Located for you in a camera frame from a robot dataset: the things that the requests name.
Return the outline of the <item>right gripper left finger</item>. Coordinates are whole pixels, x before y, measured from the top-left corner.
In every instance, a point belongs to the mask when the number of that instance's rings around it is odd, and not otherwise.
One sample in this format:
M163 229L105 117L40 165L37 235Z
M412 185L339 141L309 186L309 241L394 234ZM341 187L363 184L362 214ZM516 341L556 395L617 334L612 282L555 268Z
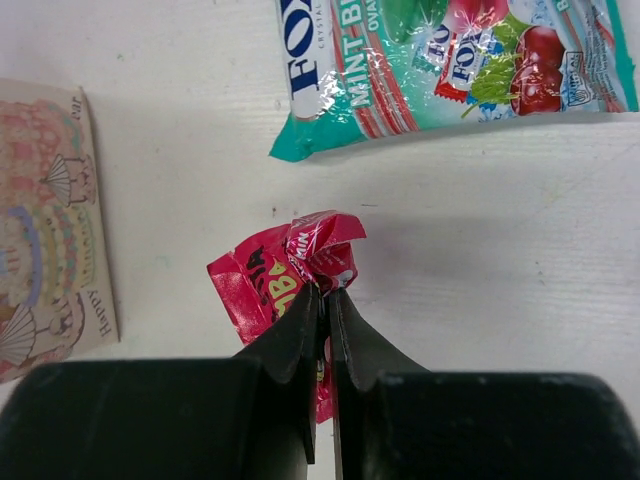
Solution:
M228 358L40 366L1 413L5 479L303 479L315 460L319 294Z

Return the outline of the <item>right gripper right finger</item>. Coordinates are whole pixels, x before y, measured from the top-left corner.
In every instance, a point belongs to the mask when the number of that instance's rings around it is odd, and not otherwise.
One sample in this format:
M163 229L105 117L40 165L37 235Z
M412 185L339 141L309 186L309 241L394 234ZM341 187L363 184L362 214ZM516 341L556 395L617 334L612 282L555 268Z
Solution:
M345 291L327 300L340 479L635 479L639 437L600 378L432 372Z

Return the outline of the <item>pink small snack packet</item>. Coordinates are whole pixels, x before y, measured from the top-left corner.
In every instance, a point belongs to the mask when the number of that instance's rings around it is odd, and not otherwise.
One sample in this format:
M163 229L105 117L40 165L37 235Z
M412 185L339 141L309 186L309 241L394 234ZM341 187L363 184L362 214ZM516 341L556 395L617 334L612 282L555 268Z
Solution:
M321 297L356 279L352 242L366 237L357 216L327 210L249 236L207 265L244 347L258 340L311 285Z

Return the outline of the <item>printed bear paper bag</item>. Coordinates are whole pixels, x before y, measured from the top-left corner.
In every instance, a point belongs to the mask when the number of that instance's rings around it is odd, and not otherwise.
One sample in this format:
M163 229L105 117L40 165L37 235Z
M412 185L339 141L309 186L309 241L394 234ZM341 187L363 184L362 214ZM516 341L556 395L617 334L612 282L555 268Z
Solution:
M84 92L1 81L1 380L117 342Z

